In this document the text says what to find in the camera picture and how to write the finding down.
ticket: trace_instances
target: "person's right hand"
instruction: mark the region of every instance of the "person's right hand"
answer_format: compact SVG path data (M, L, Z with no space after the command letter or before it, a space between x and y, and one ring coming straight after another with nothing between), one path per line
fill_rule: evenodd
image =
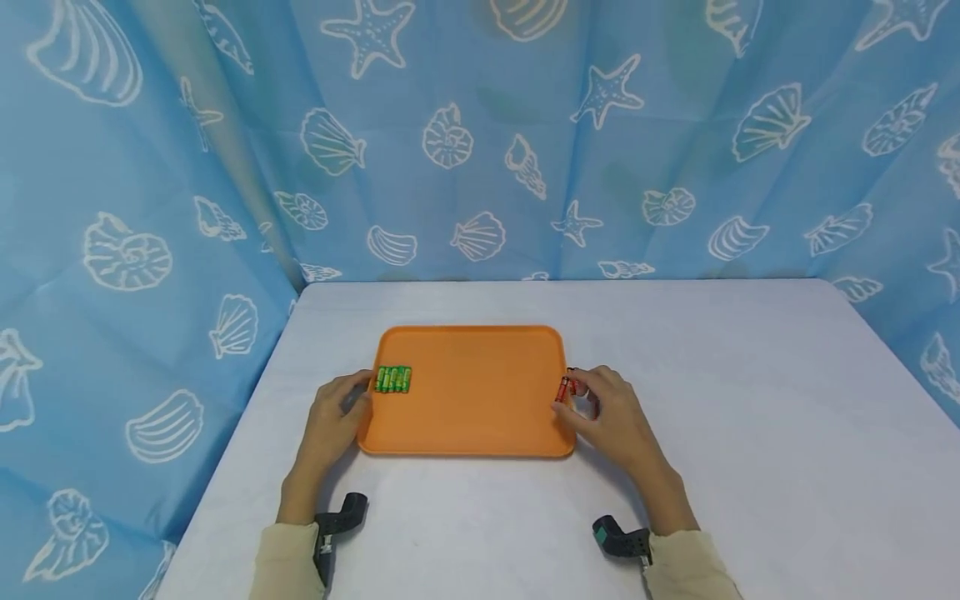
M601 410L597 420L587 420L562 402L554 402L553 409L560 420L632 475L666 465L634 386L624 381L620 373L600 366L589 371L575 369L566 375L585 384L588 393L599 398Z

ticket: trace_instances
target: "hand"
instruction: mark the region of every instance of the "hand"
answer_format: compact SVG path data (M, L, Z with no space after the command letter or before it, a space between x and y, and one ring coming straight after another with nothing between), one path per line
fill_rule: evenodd
M601 366L590 371L575 369L567 376L577 384L578 392L586 385L592 398L599 398L601 410L597 420L586 420L569 406L555 402L553 408L560 420L632 475L666 464L634 386L620 373Z
M586 420L565 404L554 402L557 417L627 471L643 497L653 532L669 536L678 531L699 530L684 480L663 456L634 386L609 367L576 369L567 376L585 384L588 394L599 400L600 416ZM580 392L582 386L576 387Z
M356 438L360 423L370 410L370 393L357 398L350 412L344 414L340 404L354 386L370 381L372 371L364 369L352 375L341 375L317 390L306 420L306 430L295 468L325 474Z
M358 397L346 414L340 410L340 404L354 386L370 381L371 375L369 370L342 375L317 390L297 460L280 489L277 523L313 522L320 485L356 437L360 423L370 410L370 394Z

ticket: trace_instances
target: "beige sleeve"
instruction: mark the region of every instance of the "beige sleeve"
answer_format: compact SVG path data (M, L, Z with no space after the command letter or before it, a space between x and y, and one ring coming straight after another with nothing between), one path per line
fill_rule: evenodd
M324 584L313 565L317 523L278 523L263 530L256 552L250 600L319 600Z
M651 536L650 549L654 562L645 576L653 600L743 600L709 534Z

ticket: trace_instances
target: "blue curtain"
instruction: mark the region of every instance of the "blue curtain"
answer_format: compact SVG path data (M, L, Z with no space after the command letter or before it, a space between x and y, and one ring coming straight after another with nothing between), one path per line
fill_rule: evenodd
M958 26L0 3L0 596L153 597L305 281L819 277L960 423Z

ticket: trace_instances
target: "orange tray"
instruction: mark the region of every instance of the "orange tray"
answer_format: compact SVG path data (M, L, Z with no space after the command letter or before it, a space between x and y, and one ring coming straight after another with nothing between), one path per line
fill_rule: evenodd
M552 327L402 326L380 338L380 365L410 367L407 394L380 394L357 442L370 454L559 458L576 436L550 406L566 369Z

